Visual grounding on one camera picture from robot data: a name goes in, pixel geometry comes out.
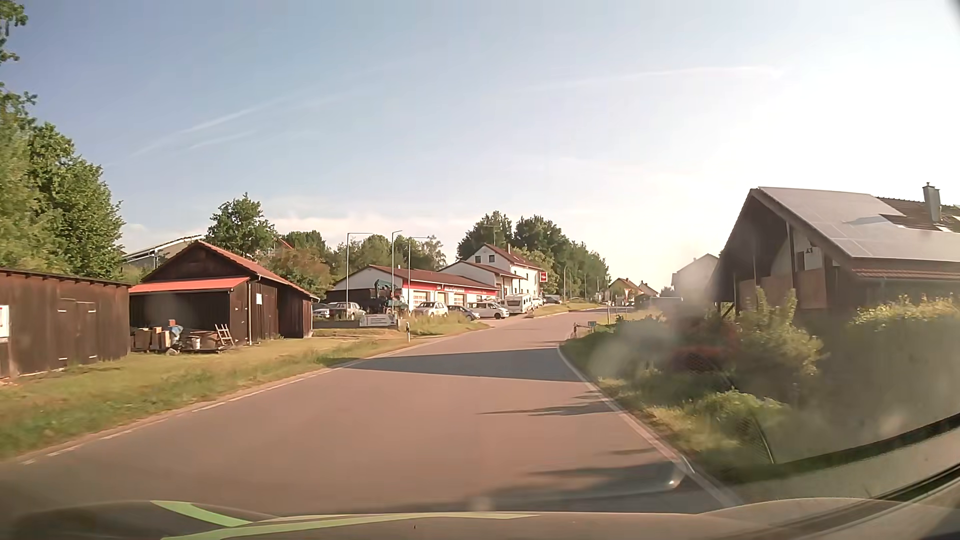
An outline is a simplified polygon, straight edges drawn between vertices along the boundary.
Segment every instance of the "street lamp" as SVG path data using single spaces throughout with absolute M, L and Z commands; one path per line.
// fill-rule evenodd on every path
M 394 234 L 403 233 L 403 229 L 398 229 L 390 233 L 390 307 L 394 306 Z
M 410 309 L 412 304 L 410 304 L 410 254 L 413 248 L 414 238 L 417 240 L 429 240 L 432 236 L 407 236 L 407 309 Z
M 350 313 L 350 235 L 351 234 L 372 234 L 372 233 L 347 233 L 347 290 L 344 293 L 344 303 L 347 304 L 347 313 Z

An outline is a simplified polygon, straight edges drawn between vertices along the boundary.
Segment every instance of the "ladder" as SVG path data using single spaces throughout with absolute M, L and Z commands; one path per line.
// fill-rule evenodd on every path
M 217 338 L 220 339 L 220 343 L 222 343 L 224 347 L 233 347 L 237 344 L 233 336 L 230 335 L 230 329 L 227 325 L 213 325 L 213 328 L 217 329 Z

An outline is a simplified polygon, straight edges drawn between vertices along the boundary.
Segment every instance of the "white sign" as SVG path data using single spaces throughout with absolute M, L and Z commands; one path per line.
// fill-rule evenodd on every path
M 360 317 L 361 327 L 391 327 L 396 324 L 396 319 L 391 313 L 364 315 Z
M 0 306 L 0 343 L 10 339 L 10 306 Z

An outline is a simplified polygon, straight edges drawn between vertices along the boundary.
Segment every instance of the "wooden shed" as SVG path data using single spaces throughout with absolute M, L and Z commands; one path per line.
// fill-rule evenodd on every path
M 227 325 L 238 343 L 307 337 L 312 332 L 308 291 L 260 264 L 196 241 L 161 264 L 130 291 L 133 327 L 215 330 Z
M 0 378 L 125 356 L 129 287 L 0 268 Z

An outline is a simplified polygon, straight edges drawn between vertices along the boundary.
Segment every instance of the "asphalt road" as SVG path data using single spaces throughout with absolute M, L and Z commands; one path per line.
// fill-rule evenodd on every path
M 8 462 L 0 518 L 132 499 L 277 515 L 719 507 L 559 356 L 602 311 L 497 321 Z

